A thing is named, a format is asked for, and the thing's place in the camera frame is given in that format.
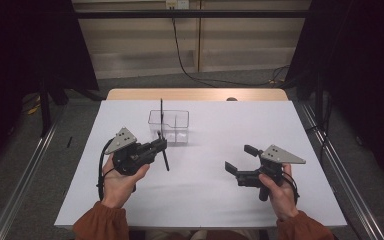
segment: person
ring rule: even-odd
[[[112,155],[108,158],[102,171],[107,173],[104,182],[104,198],[80,217],[73,225],[77,240],[89,239],[129,239],[126,210],[123,208],[133,188],[149,170],[148,164],[143,165],[133,176],[124,176],[113,169]],[[291,165],[283,165],[286,177],[292,176]],[[278,186],[273,180],[259,175],[260,181],[270,189],[270,202],[277,216],[277,232],[279,240],[333,240],[331,231],[321,223],[307,216],[296,208],[292,188],[286,182]],[[167,240],[247,240],[252,236],[247,231],[206,231],[205,233],[176,231],[154,234],[154,239],[163,236]]]

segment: gray floor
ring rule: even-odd
[[[253,70],[201,73],[194,76],[255,84],[264,83],[273,75],[272,71]],[[217,87],[244,87],[215,81],[207,83]],[[106,96],[112,88],[123,87],[208,87],[190,80],[183,74],[100,80],[99,85],[101,90],[95,93],[101,96]],[[70,90],[67,90],[67,94],[70,97],[67,106],[55,106],[51,103],[52,116],[58,125],[47,151],[34,168],[34,174],[31,176],[30,184],[26,186],[24,197],[20,199],[18,207],[14,210],[14,218],[6,218],[8,228],[4,228],[0,232],[2,236],[0,239],[70,239],[74,237],[70,231],[54,227],[53,223],[83,152],[99,109],[99,102],[93,102]],[[294,101],[304,128],[311,127],[303,106],[312,105],[313,100],[297,101],[295,89],[288,89],[287,95]],[[35,153],[35,148],[40,140],[40,132],[40,110],[32,115],[23,114],[1,151],[0,213],[5,208]],[[320,143],[315,133],[310,131],[308,136],[314,150],[319,154]],[[352,179],[352,183],[358,189],[364,203],[367,204],[369,213],[373,214],[374,222],[378,224],[384,234],[384,172],[379,169],[370,150],[358,144],[353,129],[335,106],[330,118],[329,139]],[[326,155],[322,158],[322,164],[344,213],[352,223],[347,227],[333,229],[333,232],[339,239],[358,239],[351,227],[353,226],[361,239],[370,239],[371,235],[366,231],[367,226],[365,227],[361,223],[361,219],[365,216],[361,216],[356,210],[357,206],[349,200],[346,190],[338,180],[331,161]],[[270,239],[275,239],[275,229],[269,229],[269,235]]]

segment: white table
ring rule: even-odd
[[[99,199],[96,188],[99,156],[122,126],[141,143],[151,141],[150,110],[159,100],[104,101],[55,225],[71,228]],[[275,226],[270,203],[258,199],[256,188],[238,187],[224,170],[228,161],[239,170],[255,170],[258,158],[244,144],[265,150],[275,144],[305,159],[293,165],[301,197],[298,208],[325,226],[346,225],[317,157],[289,101],[164,101],[165,110],[190,113],[189,142],[166,150],[125,205],[132,228],[232,229]]]

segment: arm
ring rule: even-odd
[[[290,164],[284,164],[283,169],[285,173],[292,176]],[[279,240],[334,239],[329,229],[308,217],[304,212],[298,211],[294,202],[294,193],[288,183],[282,182],[278,186],[265,174],[260,174],[259,178],[270,189],[270,202],[278,217],[276,224]]]
[[[145,176],[149,165],[143,165],[133,176],[121,175],[113,168],[110,155],[102,168],[102,172],[108,173],[104,181],[104,198],[74,224],[76,239],[129,239],[126,210],[122,207],[136,182]]]

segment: long-sleeved shirt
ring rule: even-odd
[[[304,212],[286,221],[277,220],[279,240],[333,240],[333,234],[325,226],[308,217]],[[91,239],[129,239],[126,210],[108,208],[96,202],[73,226],[77,240]],[[208,231],[207,240],[246,240],[231,231]],[[186,240],[180,235],[173,235],[170,240]]]

